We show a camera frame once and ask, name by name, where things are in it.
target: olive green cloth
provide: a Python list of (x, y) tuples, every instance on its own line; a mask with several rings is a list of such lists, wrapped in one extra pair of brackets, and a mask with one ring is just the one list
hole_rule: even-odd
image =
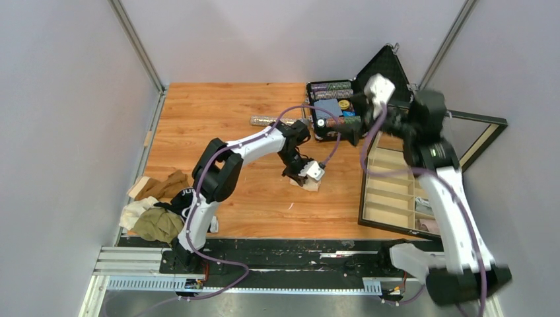
[(154, 207), (142, 213), (132, 228), (142, 239), (171, 243), (183, 229), (183, 219), (163, 208)]

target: white cloth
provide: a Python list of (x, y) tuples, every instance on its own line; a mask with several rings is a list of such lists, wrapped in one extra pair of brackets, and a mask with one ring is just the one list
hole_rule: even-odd
[(416, 201), (416, 206), (415, 206), (414, 210), (418, 211), (419, 213), (434, 215), (434, 212), (432, 210), (432, 205), (430, 204), (430, 201), (427, 201), (426, 199), (423, 199), (422, 197), (416, 197), (415, 201)]
[(138, 218), (140, 218), (144, 211), (154, 207), (154, 204), (157, 202), (158, 200), (154, 197), (148, 197), (139, 201), (133, 201), (124, 206), (119, 226), (127, 230), (132, 230), (136, 221), (138, 221)]

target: gray floor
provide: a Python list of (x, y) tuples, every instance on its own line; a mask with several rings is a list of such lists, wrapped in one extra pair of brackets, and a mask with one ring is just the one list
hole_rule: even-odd
[[(412, 296), (418, 290), (407, 286)], [(106, 316), (132, 317), (152, 305), (176, 297), (174, 293), (146, 291), (109, 291), (106, 295)], [(470, 316), (472, 306), (466, 307)], [(99, 316), (104, 316), (103, 309)], [(217, 297), (193, 301), (170, 302), (143, 314), (145, 317), (203, 316), (203, 317), (385, 317), (385, 316), (460, 316), (456, 308), (438, 308), (424, 292), (415, 302), (391, 307), (378, 299), (362, 296), (333, 295), (258, 295), (221, 294)]]

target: brown cloth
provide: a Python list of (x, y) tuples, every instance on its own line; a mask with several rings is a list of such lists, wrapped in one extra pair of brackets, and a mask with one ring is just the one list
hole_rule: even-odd
[(180, 170), (176, 170), (173, 174), (167, 176), (167, 180), (163, 182), (147, 176), (140, 178), (128, 191), (128, 195), (136, 201), (150, 196), (161, 201), (162, 198), (171, 199), (175, 197), (178, 192), (187, 187), (190, 187), (187, 175)]
[(142, 239), (171, 243), (183, 229), (183, 220), (163, 208), (154, 207), (142, 213), (132, 228)]

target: black fabric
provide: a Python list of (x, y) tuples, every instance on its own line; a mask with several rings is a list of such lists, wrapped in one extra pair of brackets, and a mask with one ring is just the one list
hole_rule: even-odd
[(192, 187), (185, 188), (184, 190), (180, 191), (173, 199), (171, 199), (171, 204), (169, 203), (155, 203), (155, 207), (165, 208), (172, 213), (175, 213), (184, 221), (186, 221), (189, 212), (191, 211), (191, 204), (193, 199), (194, 189)]
[(395, 85), (389, 104), (410, 102), (412, 92), (408, 89), (408, 78), (402, 69), (399, 57), (393, 52), (393, 46), (385, 45), (356, 75), (357, 88), (353, 85), (354, 91), (364, 91), (367, 81), (377, 73), (388, 78)]

